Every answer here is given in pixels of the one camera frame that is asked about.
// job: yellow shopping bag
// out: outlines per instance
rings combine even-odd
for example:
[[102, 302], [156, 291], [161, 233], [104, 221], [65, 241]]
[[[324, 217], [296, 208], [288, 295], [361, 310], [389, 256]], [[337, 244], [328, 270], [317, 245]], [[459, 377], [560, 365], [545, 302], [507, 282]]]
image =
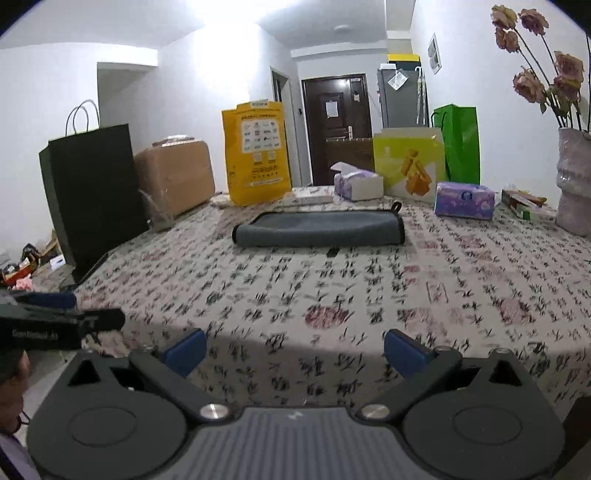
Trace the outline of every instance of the yellow shopping bag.
[[281, 102], [259, 100], [222, 112], [230, 198], [238, 206], [291, 191]]

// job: brown wooden door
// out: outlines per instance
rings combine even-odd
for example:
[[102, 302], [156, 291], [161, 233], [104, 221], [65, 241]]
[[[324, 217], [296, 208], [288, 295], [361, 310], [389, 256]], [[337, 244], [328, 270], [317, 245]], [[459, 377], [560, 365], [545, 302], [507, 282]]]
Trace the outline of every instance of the brown wooden door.
[[332, 185], [327, 138], [371, 138], [364, 74], [302, 80], [314, 185]]

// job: gray towel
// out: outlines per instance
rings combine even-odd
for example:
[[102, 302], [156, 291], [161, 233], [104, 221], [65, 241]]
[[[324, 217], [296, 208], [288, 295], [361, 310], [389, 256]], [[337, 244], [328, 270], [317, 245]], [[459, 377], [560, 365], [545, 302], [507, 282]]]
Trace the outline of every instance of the gray towel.
[[400, 203], [391, 210], [266, 212], [232, 232], [240, 247], [380, 247], [405, 241]]

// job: blue pad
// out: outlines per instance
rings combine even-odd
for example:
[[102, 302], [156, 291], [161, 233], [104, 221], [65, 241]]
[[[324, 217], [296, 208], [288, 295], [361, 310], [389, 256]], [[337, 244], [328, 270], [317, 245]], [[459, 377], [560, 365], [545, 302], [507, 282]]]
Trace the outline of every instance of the blue pad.
[[49, 309], [68, 310], [76, 308], [76, 296], [73, 293], [27, 293], [21, 299], [16, 297], [19, 303], [45, 307]]
[[207, 354], [207, 342], [202, 330], [195, 330], [179, 343], [160, 352], [160, 361], [174, 373], [187, 378]]
[[397, 330], [390, 330], [386, 333], [384, 355], [392, 368], [404, 378], [422, 370], [435, 356], [429, 348]]

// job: ceiling light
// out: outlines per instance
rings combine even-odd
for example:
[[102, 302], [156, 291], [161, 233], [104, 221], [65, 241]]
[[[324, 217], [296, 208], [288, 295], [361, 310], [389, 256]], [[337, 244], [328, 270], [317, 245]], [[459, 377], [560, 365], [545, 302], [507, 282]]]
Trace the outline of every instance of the ceiling light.
[[334, 28], [335, 33], [349, 33], [351, 31], [351, 27], [348, 25], [337, 25]]

